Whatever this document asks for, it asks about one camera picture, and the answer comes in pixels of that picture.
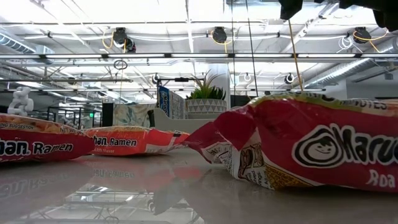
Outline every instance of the instant noodle package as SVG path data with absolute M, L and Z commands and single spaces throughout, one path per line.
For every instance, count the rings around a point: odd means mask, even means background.
M 314 93 L 256 98 L 186 142 L 237 179 L 268 189 L 335 185 L 396 192 L 398 104 Z
M 178 131 L 158 131 L 140 126 L 112 126 L 87 129 L 93 139 L 92 154 L 128 156 L 133 154 L 158 154 L 175 149 L 188 137 Z
M 0 114 L 0 162 L 62 161 L 93 149 L 91 138 L 69 126 Z

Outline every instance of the red noodle package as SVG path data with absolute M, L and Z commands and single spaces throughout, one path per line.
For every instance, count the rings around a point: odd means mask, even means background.
M 257 98 L 185 142 L 268 189 L 337 185 L 397 192 L 398 104 L 314 93 Z
M 174 149 L 188 137 L 186 133 L 158 131 L 139 126 L 112 126 L 87 129 L 93 138 L 96 155 L 128 156 L 158 154 Z
M 69 126 L 0 114 L 0 162 L 62 161 L 85 155 L 93 141 Z

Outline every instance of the glossy countertop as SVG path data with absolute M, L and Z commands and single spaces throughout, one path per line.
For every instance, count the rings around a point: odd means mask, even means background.
M 398 223 L 398 195 L 275 192 L 199 153 L 0 166 L 0 223 Z

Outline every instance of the green leaves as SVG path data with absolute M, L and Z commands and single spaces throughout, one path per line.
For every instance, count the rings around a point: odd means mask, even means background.
M 220 88 L 215 86 L 210 86 L 212 81 L 224 74 L 214 75 L 210 78 L 207 78 L 207 75 L 210 73 L 210 70 L 206 72 L 205 79 L 203 82 L 199 80 L 197 77 L 193 77 L 195 83 L 199 86 L 196 90 L 191 92 L 190 96 L 187 96 L 187 100 L 192 99 L 216 99 L 223 100 L 225 99 L 226 92 Z

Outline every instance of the plant pot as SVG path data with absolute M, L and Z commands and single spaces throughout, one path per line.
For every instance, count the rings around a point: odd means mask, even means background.
M 222 113 L 226 111 L 226 101 L 215 99 L 187 100 L 188 114 Z

